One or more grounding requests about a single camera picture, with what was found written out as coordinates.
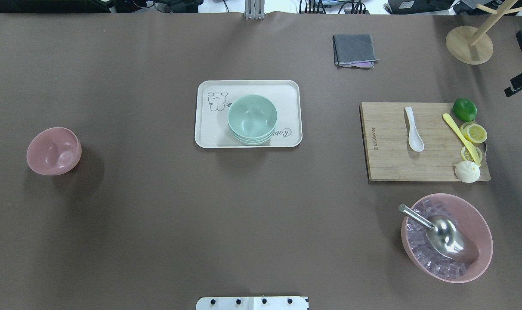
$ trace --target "green lime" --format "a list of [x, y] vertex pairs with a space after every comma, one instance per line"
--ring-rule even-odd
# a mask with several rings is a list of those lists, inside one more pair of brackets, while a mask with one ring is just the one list
[[468, 99], [458, 98], [456, 102], [454, 102], [452, 112], [465, 122], [472, 122], [477, 117], [477, 107], [475, 103]]

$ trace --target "round wooden base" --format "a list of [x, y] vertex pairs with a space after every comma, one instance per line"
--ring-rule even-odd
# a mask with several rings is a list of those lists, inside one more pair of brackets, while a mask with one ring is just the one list
[[475, 45], [470, 46], [469, 41], [477, 28], [472, 26], [460, 26], [452, 29], [446, 35], [446, 47], [448, 51], [459, 61], [469, 65], [480, 65], [492, 56], [493, 46], [491, 38], [484, 34]]

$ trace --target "cartoon dog drawing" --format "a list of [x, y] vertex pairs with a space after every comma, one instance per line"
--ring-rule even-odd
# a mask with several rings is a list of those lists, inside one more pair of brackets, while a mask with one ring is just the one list
[[207, 98], [211, 111], [222, 111], [225, 109], [226, 96], [228, 93], [208, 93]]

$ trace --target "white floor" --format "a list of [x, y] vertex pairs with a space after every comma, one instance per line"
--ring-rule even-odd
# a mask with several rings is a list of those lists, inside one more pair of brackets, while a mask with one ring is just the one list
[[[228, 9], [231, 12], [243, 12], [245, 9], [245, 0], [225, 0]], [[305, 0], [302, 1], [301, 10], [304, 10]], [[367, 10], [370, 14], [389, 14], [384, 8], [383, 4], [387, 0], [363, 0], [363, 4], [366, 5]], [[300, 0], [265, 0], [265, 12], [299, 12]], [[337, 14], [340, 5], [333, 6], [332, 8], [326, 9], [329, 14]], [[351, 4], [346, 4], [346, 9], [351, 8]], [[223, 0], [204, 0], [204, 3], [198, 7], [200, 12], [226, 12], [225, 4]], [[432, 14], [438, 15], [455, 15], [452, 9], [448, 11], [433, 12]]]

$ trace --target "large pink bowl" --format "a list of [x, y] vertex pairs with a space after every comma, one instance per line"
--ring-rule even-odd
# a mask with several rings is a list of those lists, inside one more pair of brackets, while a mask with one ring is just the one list
[[27, 148], [27, 164], [42, 175], [72, 170], [81, 158], [81, 144], [69, 129], [54, 127], [41, 132]]
[[479, 213], [479, 211], [475, 209], [475, 207], [473, 207], [469, 202], [450, 194], [432, 194], [425, 196], [424, 198], [418, 200], [418, 202], [416, 202], [412, 208], [415, 210], [418, 204], [428, 198], [432, 200], [433, 203], [440, 201], [445, 204], [446, 210], [448, 210], [448, 212], [450, 212], [450, 214], [456, 218], [460, 230], [469, 239], [475, 242], [477, 247], [479, 247], [479, 258], [469, 265], [469, 268], [464, 275], [455, 279], [443, 279], [432, 274], [418, 262], [418, 260], [414, 257], [414, 253], [412, 253], [412, 249], [410, 249], [406, 231], [408, 217], [405, 216], [404, 220], [402, 221], [401, 237], [402, 245], [404, 245], [404, 249], [406, 250], [408, 257], [410, 257], [414, 264], [425, 273], [445, 282], [465, 283], [480, 277], [487, 270], [488, 266], [491, 264], [492, 259], [492, 235], [487, 222]]

